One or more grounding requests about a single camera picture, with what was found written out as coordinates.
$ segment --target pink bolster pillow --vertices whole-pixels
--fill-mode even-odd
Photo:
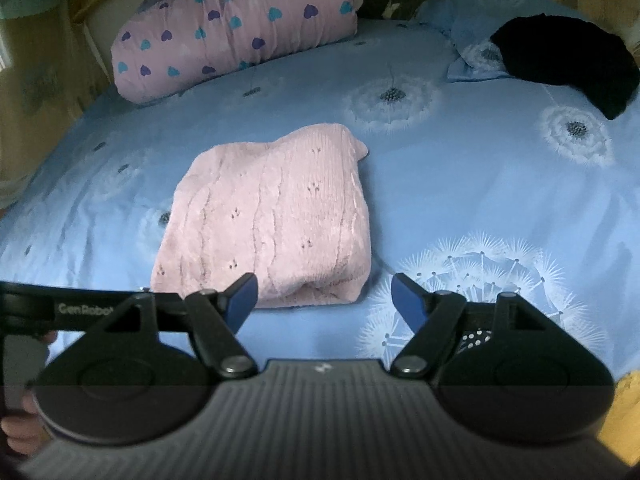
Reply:
[[[142,104],[357,32],[362,0],[146,0],[111,47],[118,92]]]

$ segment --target white logo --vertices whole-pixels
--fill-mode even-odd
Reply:
[[[111,312],[113,312],[113,307],[108,306],[107,308],[102,308],[100,306],[68,305],[65,303],[60,303],[58,305],[58,312],[60,314],[71,316],[108,316]]]
[[[325,374],[333,369],[334,367],[332,367],[329,363],[320,363],[318,366],[314,367],[314,370],[316,370],[316,372],[318,372],[319,374]]]

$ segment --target gray ribbed surface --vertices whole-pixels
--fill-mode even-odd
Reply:
[[[612,480],[626,472],[594,440],[548,449],[485,441],[453,423],[428,386],[389,377],[377,362],[319,365],[272,362],[259,377],[227,382],[198,418],[155,443],[95,450],[58,441],[21,470],[33,480]]]

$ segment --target finger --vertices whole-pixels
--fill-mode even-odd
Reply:
[[[42,337],[42,342],[48,345],[53,345],[53,343],[56,342],[56,339],[58,339],[58,332],[49,332]]]
[[[42,433],[42,423],[35,415],[6,416],[0,422],[0,428],[6,436],[19,440],[38,437]]]
[[[43,442],[38,437],[28,438],[25,440],[19,440],[16,438],[8,438],[7,444],[15,452],[23,455],[32,455],[40,449]]]
[[[31,415],[38,414],[38,408],[36,407],[36,401],[33,399],[33,393],[30,390],[26,391],[22,395],[22,408],[25,412]]]

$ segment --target yellow fabric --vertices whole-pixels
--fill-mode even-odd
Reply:
[[[640,462],[640,371],[630,373],[616,386],[598,438],[629,466]]]

